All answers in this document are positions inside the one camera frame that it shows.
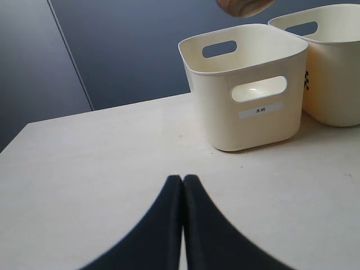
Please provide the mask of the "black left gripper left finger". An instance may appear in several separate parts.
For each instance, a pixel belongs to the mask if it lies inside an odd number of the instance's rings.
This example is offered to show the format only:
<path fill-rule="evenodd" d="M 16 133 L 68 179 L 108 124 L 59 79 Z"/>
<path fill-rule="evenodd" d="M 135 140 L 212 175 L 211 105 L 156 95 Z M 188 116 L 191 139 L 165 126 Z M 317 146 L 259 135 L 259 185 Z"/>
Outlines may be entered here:
<path fill-rule="evenodd" d="M 170 175 L 141 220 L 83 269 L 178 269 L 182 245 L 183 182 Z"/>

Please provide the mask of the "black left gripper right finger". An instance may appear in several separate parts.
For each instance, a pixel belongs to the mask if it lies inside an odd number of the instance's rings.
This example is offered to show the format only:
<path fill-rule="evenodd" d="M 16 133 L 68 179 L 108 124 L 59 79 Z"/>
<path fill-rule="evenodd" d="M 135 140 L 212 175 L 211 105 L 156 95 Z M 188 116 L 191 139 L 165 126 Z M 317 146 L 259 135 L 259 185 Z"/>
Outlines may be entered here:
<path fill-rule="evenodd" d="M 291 269 L 256 246 L 222 214 L 200 178 L 183 180 L 188 269 Z"/>

